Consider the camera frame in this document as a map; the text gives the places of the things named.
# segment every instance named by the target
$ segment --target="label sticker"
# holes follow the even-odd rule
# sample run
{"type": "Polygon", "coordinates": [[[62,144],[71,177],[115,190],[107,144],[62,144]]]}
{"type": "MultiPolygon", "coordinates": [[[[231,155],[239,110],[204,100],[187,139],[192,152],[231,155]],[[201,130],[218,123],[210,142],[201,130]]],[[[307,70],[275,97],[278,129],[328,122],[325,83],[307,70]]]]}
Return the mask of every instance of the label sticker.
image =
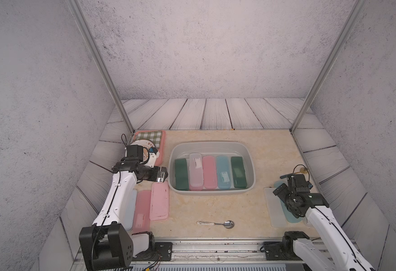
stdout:
{"type": "Polygon", "coordinates": [[[228,175],[228,172],[223,171],[223,172],[221,172],[221,175],[222,175],[223,182],[230,182],[230,176],[228,175]]]}
{"type": "Polygon", "coordinates": [[[200,158],[194,158],[195,161],[195,168],[201,168],[202,167],[202,162],[200,158]]]}
{"type": "Polygon", "coordinates": [[[145,219],[145,215],[144,214],[138,214],[136,216],[136,227],[140,228],[144,225],[144,219],[145,219]]]}

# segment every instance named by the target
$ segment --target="metal rail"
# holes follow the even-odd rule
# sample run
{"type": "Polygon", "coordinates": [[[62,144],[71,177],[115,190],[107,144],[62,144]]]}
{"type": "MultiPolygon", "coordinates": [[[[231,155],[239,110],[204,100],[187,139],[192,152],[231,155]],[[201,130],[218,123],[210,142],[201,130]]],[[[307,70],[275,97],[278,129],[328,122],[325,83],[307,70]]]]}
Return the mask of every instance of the metal rail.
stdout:
{"type": "Polygon", "coordinates": [[[81,34],[84,37],[85,42],[87,43],[88,49],[91,51],[94,62],[96,62],[97,68],[102,74],[103,80],[105,81],[106,87],[108,88],[108,91],[111,94],[112,99],[114,100],[115,106],[118,108],[119,114],[126,123],[129,132],[133,134],[134,133],[133,126],[130,123],[127,113],[124,109],[123,103],[121,102],[118,93],[115,89],[114,82],[112,82],[112,79],[108,73],[108,69],[106,68],[105,63],[103,62],[102,56],[96,46],[93,36],[91,35],[90,29],[88,28],[88,24],[85,21],[85,18],[82,14],[81,8],[79,7],[79,4],[77,3],[76,0],[67,0],[67,4],[70,8],[71,13],[73,14],[73,17],[75,17],[76,24],[79,27],[79,30],[81,31],[81,34]]]}
{"type": "Polygon", "coordinates": [[[303,102],[302,107],[300,108],[299,114],[297,115],[296,119],[293,122],[293,125],[290,128],[290,132],[293,134],[296,131],[297,127],[299,126],[300,122],[302,121],[303,116],[306,114],[309,106],[311,106],[312,101],[314,100],[315,96],[320,90],[321,85],[323,84],[326,76],[328,75],[330,69],[332,68],[333,64],[338,57],[338,53],[341,51],[344,43],[347,41],[350,32],[352,31],[356,21],[358,20],[359,16],[362,14],[363,8],[365,7],[365,0],[357,0],[354,4],[350,15],[347,18],[344,26],[342,27],[334,45],[332,46],[331,52],[329,53],[328,57],[326,58],[323,67],[321,67],[320,73],[314,81],[311,89],[308,92],[308,95],[303,102]]]}

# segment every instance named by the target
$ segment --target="marble countertop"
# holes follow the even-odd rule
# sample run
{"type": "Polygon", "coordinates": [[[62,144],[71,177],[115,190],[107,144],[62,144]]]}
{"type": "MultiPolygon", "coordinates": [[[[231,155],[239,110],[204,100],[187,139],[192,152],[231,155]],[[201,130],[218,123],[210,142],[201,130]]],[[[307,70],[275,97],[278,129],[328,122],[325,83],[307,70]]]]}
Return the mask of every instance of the marble countertop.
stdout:
{"type": "MultiPolygon", "coordinates": [[[[281,238],[286,231],[303,231],[318,237],[313,227],[303,222],[274,228],[270,224],[264,198],[264,187],[273,187],[279,176],[290,173],[302,157],[288,130],[214,130],[166,131],[163,163],[168,167],[172,149],[184,142],[235,141],[244,144],[252,156],[256,183],[250,191],[228,196],[185,196],[169,191],[169,218],[150,222],[154,236],[176,238],[281,238]],[[196,221],[223,222],[232,220],[235,227],[197,225],[196,221]]],[[[151,190],[152,182],[142,182],[136,189],[151,190]]]]}

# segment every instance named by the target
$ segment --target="gray textured wall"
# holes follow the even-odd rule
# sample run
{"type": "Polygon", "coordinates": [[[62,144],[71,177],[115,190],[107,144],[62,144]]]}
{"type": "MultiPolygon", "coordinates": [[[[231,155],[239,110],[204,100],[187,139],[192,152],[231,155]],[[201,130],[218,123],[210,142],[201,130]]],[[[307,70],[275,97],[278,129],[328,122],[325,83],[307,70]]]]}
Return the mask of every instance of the gray textured wall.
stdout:
{"type": "Polygon", "coordinates": [[[122,99],[304,97],[354,0],[79,0],[122,99]]]}
{"type": "Polygon", "coordinates": [[[114,103],[64,0],[0,1],[0,270],[29,270],[114,103]]]}
{"type": "Polygon", "coordinates": [[[396,0],[370,0],[312,109],[396,231],[396,0]]]}

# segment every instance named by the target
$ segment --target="white wooden plank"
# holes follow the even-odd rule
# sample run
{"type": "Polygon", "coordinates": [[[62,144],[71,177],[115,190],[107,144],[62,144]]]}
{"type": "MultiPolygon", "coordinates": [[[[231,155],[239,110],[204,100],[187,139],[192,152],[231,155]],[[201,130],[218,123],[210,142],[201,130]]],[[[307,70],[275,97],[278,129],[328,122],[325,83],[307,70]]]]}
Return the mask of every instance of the white wooden plank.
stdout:
{"type": "Polygon", "coordinates": [[[148,100],[145,104],[127,114],[134,129],[139,129],[166,101],[167,99],[148,100]]]}
{"type": "Polygon", "coordinates": [[[39,263],[37,262],[37,264],[39,264],[40,271],[69,270],[71,268],[74,258],[59,218],[38,257],[39,263]]]}
{"type": "Polygon", "coordinates": [[[265,98],[265,100],[291,123],[296,119],[303,104],[303,100],[299,98],[265,98]]]}
{"type": "Polygon", "coordinates": [[[299,123],[298,128],[317,129],[324,127],[314,114],[305,114],[302,118],[302,121],[299,123]]]}
{"type": "Polygon", "coordinates": [[[88,163],[76,186],[98,212],[102,209],[112,183],[112,173],[93,163],[88,163]]]}
{"type": "Polygon", "coordinates": [[[264,128],[288,129],[291,127],[291,123],[266,100],[261,98],[249,98],[246,99],[246,102],[264,128]]]}
{"type": "Polygon", "coordinates": [[[123,143],[98,141],[90,161],[110,170],[123,157],[123,143]]]}
{"type": "Polygon", "coordinates": [[[336,145],[325,129],[296,129],[294,135],[303,152],[336,145]]]}
{"type": "Polygon", "coordinates": [[[61,214],[61,220],[63,221],[73,258],[81,246],[79,243],[79,233],[83,227],[91,226],[96,217],[97,212],[76,187],[61,214]]]}
{"type": "Polygon", "coordinates": [[[141,130],[169,129],[184,106],[186,99],[169,99],[149,120],[141,130]]]}
{"type": "MultiPolygon", "coordinates": [[[[124,106],[124,109],[127,114],[138,108],[140,105],[145,103],[147,100],[121,100],[124,106]]],[[[119,114],[118,108],[115,106],[112,110],[111,116],[109,117],[109,122],[123,121],[122,117],[119,114]]]]}
{"type": "Polygon", "coordinates": [[[127,137],[131,134],[125,122],[107,123],[99,140],[123,143],[121,141],[122,134],[125,134],[127,137]]]}
{"type": "Polygon", "coordinates": [[[396,270],[396,232],[390,227],[382,254],[382,260],[379,265],[379,271],[392,270],[396,270]]]}
{"type": "Polygon", "coordinates": [[[342,225],[367,192],[351,167],[320,184],[321,192],[342,225]]]}
{"type": "Polygon", "coordinates": [[[342,229],[354,238],[363,257],[377,270],[389,223],[369,194],[342,229]]]}
{"type": "Polygon", "coordinates": [[[315,150],[304,155],[315,182],[324,181],[349,166],[337,147],[315,150]]]}
{"type": "Polygon", "coordinates": [[[231,121],[225,99],[206,100],[201,129],[231,129],[231,121]]]}
{"type": "Polygon", "coordinates": [[[227,106],[234,129],[263,128],[245,99],[227,99],[227,106]]]}
{"type": "Polygon", "coordinates": [[[194,130],[201,128],[205,99],[188,99],[171,130],[194,130]]]}

